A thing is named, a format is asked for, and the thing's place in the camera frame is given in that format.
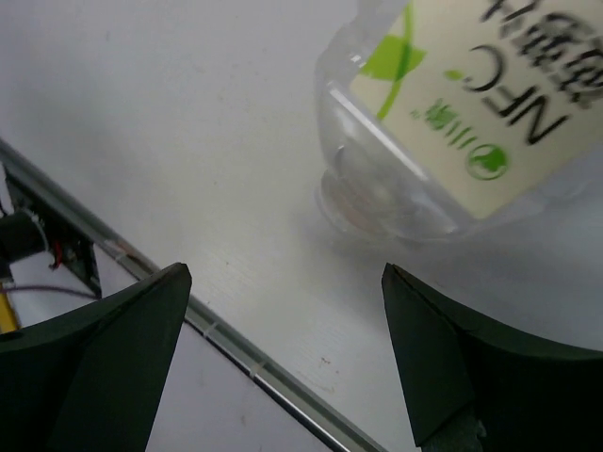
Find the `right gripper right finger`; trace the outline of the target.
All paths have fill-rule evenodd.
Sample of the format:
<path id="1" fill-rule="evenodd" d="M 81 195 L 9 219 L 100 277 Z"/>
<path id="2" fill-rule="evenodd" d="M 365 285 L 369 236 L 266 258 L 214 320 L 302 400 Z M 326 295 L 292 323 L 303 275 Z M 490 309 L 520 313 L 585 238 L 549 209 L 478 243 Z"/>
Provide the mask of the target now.
<path id="1" fill-rule="evenodd" d="M 450 299 L 399 266 L 382 275 L 399 381 L 424 451 L 598 451 L 602 355 Z"/>

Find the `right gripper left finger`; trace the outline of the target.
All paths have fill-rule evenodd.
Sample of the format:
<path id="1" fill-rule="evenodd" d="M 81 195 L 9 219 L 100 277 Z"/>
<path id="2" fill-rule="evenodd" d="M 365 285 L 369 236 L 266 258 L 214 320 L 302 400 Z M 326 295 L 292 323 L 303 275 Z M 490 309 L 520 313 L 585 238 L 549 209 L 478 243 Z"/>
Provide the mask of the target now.
<path id="1" fill-rule="evenodd" d="M 143 451 L 191 290 L 177 263 L 1 336 L 4 451 Z"/>

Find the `orange label white cap bottle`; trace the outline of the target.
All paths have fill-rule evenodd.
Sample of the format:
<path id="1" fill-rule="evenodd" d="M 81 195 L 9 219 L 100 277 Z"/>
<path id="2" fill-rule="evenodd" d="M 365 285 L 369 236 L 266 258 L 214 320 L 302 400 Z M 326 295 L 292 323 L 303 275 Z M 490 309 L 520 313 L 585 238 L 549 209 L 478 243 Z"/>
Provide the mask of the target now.
<path id="1" fill-rule="evenodd" d="M 598 1 L 382 1 L 316 70 L 341 230 L 449 241 L 602 186 Z"/>

